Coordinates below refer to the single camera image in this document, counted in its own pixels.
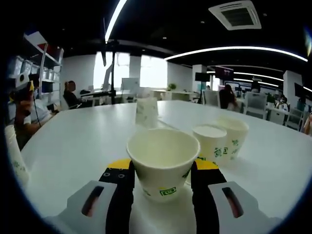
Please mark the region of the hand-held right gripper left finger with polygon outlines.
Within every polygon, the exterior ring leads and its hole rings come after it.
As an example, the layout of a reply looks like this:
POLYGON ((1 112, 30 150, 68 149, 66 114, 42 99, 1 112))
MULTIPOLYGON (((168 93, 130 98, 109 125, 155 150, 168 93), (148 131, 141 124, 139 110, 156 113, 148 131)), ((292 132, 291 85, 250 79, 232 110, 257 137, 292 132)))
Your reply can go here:
POLYGON ((115 161, 98 181, 72 194, 62 212, 44 220, 58 234, 128 234, 134 187, 132 161, 115 161))

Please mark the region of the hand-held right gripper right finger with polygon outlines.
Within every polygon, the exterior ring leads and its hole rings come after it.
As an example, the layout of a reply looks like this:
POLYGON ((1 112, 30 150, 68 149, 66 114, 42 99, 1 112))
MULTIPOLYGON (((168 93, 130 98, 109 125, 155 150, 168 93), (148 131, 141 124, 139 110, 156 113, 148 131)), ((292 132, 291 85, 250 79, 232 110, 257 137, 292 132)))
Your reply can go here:
POLYGON ((258 201, 220 169, 197 159, 191 167, 192 202, 198 234, 268 234, 281 219, 268 217, 258 201))

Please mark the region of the person's left hand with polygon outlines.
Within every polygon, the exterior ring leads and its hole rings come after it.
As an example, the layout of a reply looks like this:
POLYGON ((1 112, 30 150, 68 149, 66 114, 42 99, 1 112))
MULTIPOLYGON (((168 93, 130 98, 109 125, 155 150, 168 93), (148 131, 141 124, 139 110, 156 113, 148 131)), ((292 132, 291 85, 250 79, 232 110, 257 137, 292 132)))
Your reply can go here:
POLYGON ((15 101, 16 113, 15 113, 15 124, 23 125, 24 119, 31 114, 32 110, 32 97, 22 101, 15 101))

